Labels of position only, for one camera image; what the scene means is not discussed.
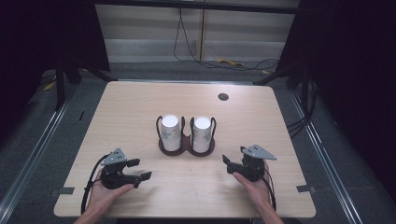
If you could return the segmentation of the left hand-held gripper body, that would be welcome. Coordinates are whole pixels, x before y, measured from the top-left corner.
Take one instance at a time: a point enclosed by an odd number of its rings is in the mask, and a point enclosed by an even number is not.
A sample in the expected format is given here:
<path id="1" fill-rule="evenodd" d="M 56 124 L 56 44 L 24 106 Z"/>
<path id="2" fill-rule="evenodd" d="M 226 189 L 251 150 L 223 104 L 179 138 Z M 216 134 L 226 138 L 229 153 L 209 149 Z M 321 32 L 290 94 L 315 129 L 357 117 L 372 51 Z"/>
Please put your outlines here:
<path id="1" fill-rule="evenodd" d="M 137 175 L 126 175 L 123 169 L 127 166 L 129 159 L 120 148 L 116 148 L 104 158 L 101 164 L 104 169 L 100 175 L 100 180 L 107 189 L 117 189 L 127 184 L 134 185 L 134 178 Z"/>

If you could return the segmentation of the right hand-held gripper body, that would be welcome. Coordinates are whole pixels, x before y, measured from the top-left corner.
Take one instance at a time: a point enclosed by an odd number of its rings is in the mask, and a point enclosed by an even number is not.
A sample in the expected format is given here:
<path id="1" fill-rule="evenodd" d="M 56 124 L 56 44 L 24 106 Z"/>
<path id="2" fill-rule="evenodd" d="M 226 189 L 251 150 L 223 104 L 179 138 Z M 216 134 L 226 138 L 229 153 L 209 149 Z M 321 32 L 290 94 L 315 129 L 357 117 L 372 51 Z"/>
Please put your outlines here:
<path id="1" fill-rule="evenodd" d="M 242 163 L 246 166 L 246 171 L 242 175 L 251 182 L 256 182 L 264 176 L 264 161 L 276 161 L 277 157 L 259 145 L 246 147 L 243 154 Z"/>

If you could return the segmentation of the white paper cup stack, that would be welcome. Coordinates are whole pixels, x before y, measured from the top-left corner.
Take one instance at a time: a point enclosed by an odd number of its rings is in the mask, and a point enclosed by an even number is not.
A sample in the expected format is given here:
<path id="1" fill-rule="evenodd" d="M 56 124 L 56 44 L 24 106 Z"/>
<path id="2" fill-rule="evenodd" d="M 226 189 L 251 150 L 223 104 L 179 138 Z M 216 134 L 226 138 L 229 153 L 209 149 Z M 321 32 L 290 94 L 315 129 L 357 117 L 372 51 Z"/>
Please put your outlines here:
<path id="1" fill-rule="evenodd" d="M 176 115 L 165 115 L 161 120 L 161 138 L 167 151 L 176 151 L 181 145 L 179 118 Z"/>
<path id="2" fill-rule="evenodd" d="M 192 123 L 193 150 L 198 153 L 208 151 L 211 141 L 211 120 L 207 117 L 198 117 Z"/>

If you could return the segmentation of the dark brown double cup holder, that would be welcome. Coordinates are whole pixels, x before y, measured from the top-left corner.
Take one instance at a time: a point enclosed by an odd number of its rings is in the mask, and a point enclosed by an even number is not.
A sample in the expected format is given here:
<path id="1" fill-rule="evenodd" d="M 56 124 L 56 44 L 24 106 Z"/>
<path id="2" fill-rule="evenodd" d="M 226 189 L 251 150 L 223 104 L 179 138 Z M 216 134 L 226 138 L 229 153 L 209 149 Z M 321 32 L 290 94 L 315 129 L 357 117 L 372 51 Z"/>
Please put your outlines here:
<path id="1" fill-rule="evenodd" d="M 191 155 L 193 156 L 197 156 L 197 157 L 205 157 L 210 155 L 215 148 L 215 139 L 214 139 L 214 134 L 215 134 L 215 130 L 217 127 L 217 122 L 214 118 L 211 118 L 211 124 L 212 124 L 212 128 L 211 128 L 211 141 L 209 144 L 209 149 L 208 151 L 204 152 L 204 153 L 198 153 L 195 152 L 193 150 L 193 144 L 192 144 L 192 138 L 193 138 L 193 134 L 192 134 L 192 123 L 195 120 L 195 118 L 191 118 L 190 121 L 190 128 L 191 128 L 191 134 L 190 135 L 186 135 L 184 134 L 184 128 L 186 125 L 186 120 L 184 118 L 179 119 L 179 125 L 180 125 L 180 133 L 181 133 L 181 145 L 180 148 L 176 151 L 167 151 L 164 149 L 163 147 L 163 140 L 161 138 L 161 120 L 162 120 L 162 116 L 159 116 L 156 120 L 156 131 L 157 134 L 159 136 L 159 149 L 160 151 L 167 155 L 167 156 L 177 156 L 182 154 L 184 151 L 189 151 Z"/>

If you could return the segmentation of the person's right hand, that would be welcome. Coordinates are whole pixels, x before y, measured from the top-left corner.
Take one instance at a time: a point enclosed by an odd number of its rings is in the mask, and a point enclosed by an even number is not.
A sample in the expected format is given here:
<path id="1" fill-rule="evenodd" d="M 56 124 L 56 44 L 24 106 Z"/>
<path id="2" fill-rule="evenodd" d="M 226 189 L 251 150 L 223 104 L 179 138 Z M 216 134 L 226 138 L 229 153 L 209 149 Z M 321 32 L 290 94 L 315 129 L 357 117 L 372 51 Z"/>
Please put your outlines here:
<path id="1" fill-rule="evenodd" d="M 264 167 L 266 171 L 269 168 L 267 164 L 264 164 Z M 250 201 L 258 211 L 265 211 L 273 208 L 269 187 L 269 176 L 266 171 L 264 172 L 264 176 L 256 182 L 245 179 L 239 173 L 233 173 L 233 177 L 245 188 Z"/>

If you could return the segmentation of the person's left hand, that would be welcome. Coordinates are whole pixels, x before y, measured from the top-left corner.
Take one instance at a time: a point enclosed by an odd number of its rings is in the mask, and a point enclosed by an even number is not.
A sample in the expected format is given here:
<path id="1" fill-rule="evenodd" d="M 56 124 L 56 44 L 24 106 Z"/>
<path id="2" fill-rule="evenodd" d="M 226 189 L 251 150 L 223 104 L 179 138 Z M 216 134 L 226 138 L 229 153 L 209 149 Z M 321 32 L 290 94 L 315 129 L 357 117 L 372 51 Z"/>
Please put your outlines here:
<path id="1" fill-rule="evenodd" d="M 112 204 L 123 194 L 132 190 L 132 184 L 124 185 L 117 189 L 107 189 L 100 180 L 92 185 L 90 200 L 86 212 L 90 212 L 98 217 L 104 216 Z"/>

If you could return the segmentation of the black stand leg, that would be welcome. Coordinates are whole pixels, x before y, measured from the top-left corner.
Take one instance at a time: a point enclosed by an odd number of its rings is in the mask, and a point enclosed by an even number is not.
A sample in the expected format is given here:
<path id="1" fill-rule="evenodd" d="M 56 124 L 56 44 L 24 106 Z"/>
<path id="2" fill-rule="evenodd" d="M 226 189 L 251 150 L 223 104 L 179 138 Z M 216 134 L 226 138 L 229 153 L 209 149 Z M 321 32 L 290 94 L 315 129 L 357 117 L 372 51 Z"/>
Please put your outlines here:
<path id="1" fill-rule="evenodd" d="M 270 83 L 271 81 L 275 80 L 276 78 L 289 76 L 299 65 L 300 65 L 299 63 L 291 63 L 290 65 L 287 65 L 284 68 L 276 70 L 269 77 L 266 77 L 262 80 L 254 81 L 253 85 L 254 86 L 265 86 L 268 83 Z"/>
<path id="2" fill-rule="evenodd" d="M 81 75 L 78 72 L 78 66 L 72 57 L 69 55 L 60 56 L 56 63 L 56 90 L 57 90 L 57 104 L 55 109 L 59 110 L 65 100 L 64 96 L 64 78 L 72 84 L 79 84 Z"/>

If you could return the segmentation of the thin vertical window pole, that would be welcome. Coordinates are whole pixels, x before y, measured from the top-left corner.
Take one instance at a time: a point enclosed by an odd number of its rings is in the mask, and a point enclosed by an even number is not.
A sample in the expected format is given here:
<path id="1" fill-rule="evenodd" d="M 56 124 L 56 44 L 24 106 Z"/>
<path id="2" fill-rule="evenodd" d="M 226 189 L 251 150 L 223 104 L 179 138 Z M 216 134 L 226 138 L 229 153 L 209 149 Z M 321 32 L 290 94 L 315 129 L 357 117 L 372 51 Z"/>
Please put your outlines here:
<path id="1" fill-rule="evenodd" d="M 203 59 L 204 41 L 205 41 L 205 9 L 202 9 L 200 13 L 200 33 L 199 33 L 199 48 L 198 48 L 199 61 Z"/>

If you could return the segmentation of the black curtain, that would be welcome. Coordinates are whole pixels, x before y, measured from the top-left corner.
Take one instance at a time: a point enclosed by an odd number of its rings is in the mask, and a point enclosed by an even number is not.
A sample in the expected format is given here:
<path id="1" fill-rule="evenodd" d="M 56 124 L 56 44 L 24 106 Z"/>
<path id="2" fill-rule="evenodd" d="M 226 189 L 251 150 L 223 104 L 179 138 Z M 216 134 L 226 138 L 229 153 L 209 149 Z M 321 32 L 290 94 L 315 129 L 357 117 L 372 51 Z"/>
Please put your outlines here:
<path id="1" fill-rule="evenodd" d="M 300 0 L 278 66 L 299 63 L 396 202 L 396 0 Z"/>
<path id="2" fill-rule="evenodd" d="M 0 0 L 0 144 L 60 59 L 72 82 L 78 68 L 109 69 L 93 0 Z"/>

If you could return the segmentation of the black overhead bar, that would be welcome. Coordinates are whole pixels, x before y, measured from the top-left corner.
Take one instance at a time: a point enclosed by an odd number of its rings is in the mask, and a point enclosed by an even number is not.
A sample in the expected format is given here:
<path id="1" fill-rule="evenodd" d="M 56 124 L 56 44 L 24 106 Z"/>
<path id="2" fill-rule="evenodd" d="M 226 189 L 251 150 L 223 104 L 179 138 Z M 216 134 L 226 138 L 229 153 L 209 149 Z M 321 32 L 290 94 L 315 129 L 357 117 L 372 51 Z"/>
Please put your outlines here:
<path id="1" fill-rule="evenodd" d="M 98 5 L 111 6 L 187 8 L 275 14 L 298 14 L 300 12 L 300 9 L 297 7 L 272 7 L 227 3 L 207 3 L 184 0 L 92 0 L 92 2 Z"/>

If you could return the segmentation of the metal floor rail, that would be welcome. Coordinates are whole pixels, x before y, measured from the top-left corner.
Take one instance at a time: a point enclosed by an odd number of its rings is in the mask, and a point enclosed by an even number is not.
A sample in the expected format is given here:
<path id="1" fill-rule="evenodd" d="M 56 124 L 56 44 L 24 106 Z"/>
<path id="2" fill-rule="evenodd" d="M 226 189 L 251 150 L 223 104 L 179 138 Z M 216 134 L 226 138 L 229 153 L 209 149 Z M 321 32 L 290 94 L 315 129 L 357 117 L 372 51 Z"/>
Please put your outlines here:
<path id="1" fill-rule="evenodd" d="M 59 105 L 43 109 L 41 106 L 57 95 L 55 91 L 48 95 L 39 92 L 15 133 L 0 146 L 0 224 L 7 224 L 77 87 L 68 87 Z"/>
<path id="2" fill-rule="evenodd" d="M 322 167 L 332 185 L 332 189 L 337 197 L 338 202 L 343 208 L 349 224 L 363 224 L 357 207 L 355 206 L 349 192 L 347 191 L 347 188 L 336 171 L 326 147 L 324 146 L 316 130 L 315 125 L 312 121 L 308 121 L 306 118 L 307 114 L 303 110 L 303 103 L 300 96 L 298 95 L 297 91 L 290 91 L 290 96 L 294 102 L 294 105 L 296 106 L 299 116 L 303 120 L 304 128 L 306 129 L 311 143 L 314 146 Z"/>

